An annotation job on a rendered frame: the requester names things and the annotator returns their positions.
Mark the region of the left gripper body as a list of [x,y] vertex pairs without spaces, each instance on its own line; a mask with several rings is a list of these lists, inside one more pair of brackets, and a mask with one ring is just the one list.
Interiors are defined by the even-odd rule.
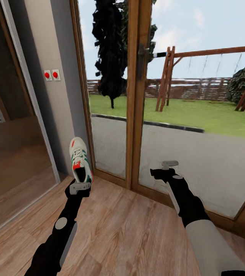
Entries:
[[82,198],[83,197],[89,197],[90,193],[89,193],[89,189],[88,190],[79,190],[76,194],[70,195],[70,190],[68,188],[66,188],[65,193],[67,195],[67,203],[76,203],[79,207],[81,205],[82,202]]

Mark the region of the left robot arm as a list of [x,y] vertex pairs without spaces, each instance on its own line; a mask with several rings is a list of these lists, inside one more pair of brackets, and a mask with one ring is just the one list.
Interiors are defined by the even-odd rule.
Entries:
[[77,217],[83,197],[89,197],[91,182],[76,182],[66,188],[67,203],[57,219],[52,234],[33,255],[32,264],[24,276],[56,276],[64,264],[77,231]]

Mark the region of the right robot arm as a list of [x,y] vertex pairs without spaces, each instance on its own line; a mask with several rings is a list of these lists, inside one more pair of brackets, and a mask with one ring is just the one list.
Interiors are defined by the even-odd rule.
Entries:
[[150,169],[155,179],[162,179],[173,205],[182,218],[201,276],[245,276],[245,264],[219,233],[199,197],[189,190],[187,181],[169,166],[178,161],[163,161],[162,169]]

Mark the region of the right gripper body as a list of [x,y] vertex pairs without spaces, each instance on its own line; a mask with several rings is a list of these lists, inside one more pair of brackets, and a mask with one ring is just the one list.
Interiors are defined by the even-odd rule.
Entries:
[[164,181],[164,176],[167,173],[174,173],[174,174],[176,174],[175,173],[175,169],[173,169],[173,168],[169,168],[169,170],[155,169],[154,170],[154,178],[155,179],[162,179]]

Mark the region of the gym shoe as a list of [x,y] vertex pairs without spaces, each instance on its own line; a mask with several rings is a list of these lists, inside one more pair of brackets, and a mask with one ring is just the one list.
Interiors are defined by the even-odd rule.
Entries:
[[94,180],[86,155],[87,147],[84,140],[79,136],[73,138],[70,143],[70,156],[76,182],[86,183]]

